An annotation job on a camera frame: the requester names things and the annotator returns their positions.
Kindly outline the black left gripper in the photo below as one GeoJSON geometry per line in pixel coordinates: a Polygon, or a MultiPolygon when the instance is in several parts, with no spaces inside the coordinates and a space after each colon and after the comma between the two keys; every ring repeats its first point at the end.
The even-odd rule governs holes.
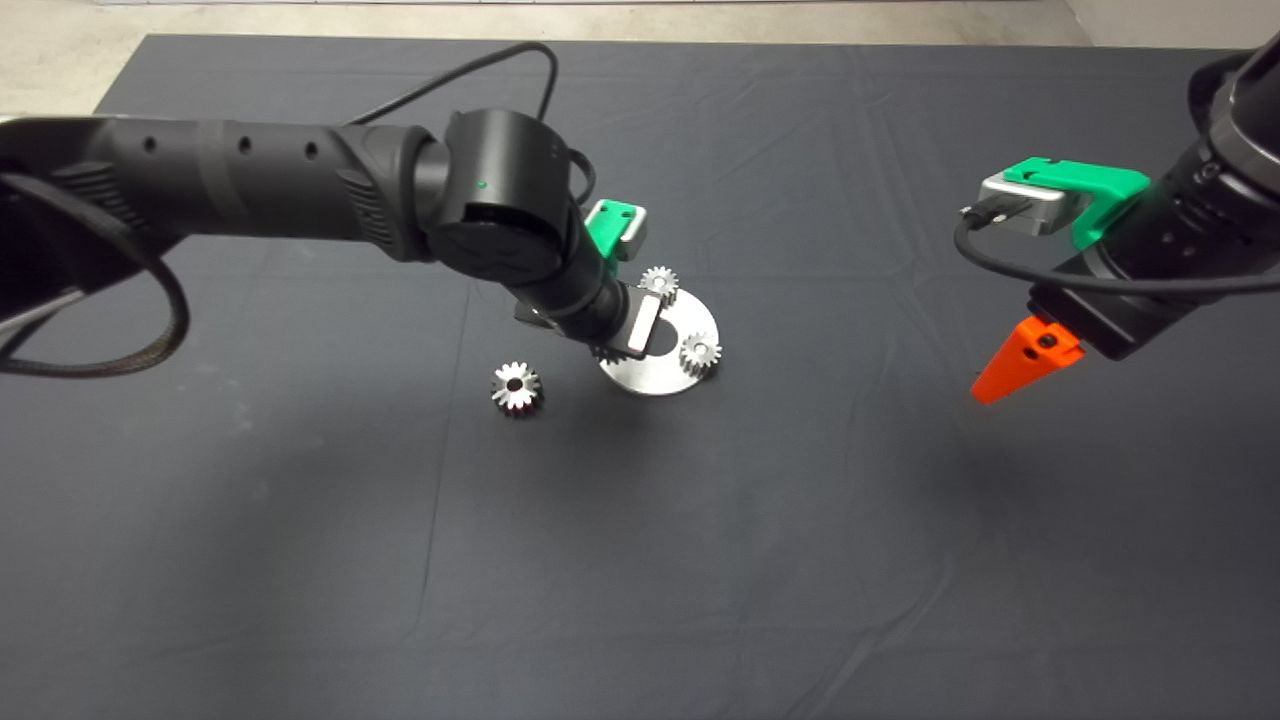
{"type": "Polygon", "coordinates": [[[602,290],[581,307],[548,315],[518,301],[515,319],[590,348],[596,359],[641,359],[657,324],[660,301],[643,290],[602,290]]]}

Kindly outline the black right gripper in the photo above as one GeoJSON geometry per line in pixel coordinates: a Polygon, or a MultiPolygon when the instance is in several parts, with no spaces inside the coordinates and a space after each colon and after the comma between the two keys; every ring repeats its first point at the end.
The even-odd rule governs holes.
{"type": "Polygon", "coordinates": [[[1166,329],[1166,304],[1036,283],[1030,310],[974,380],[979,404],[1000,401],[1084,357],[1088,345],[1105,357],[1132,356],[1166,329]]]}

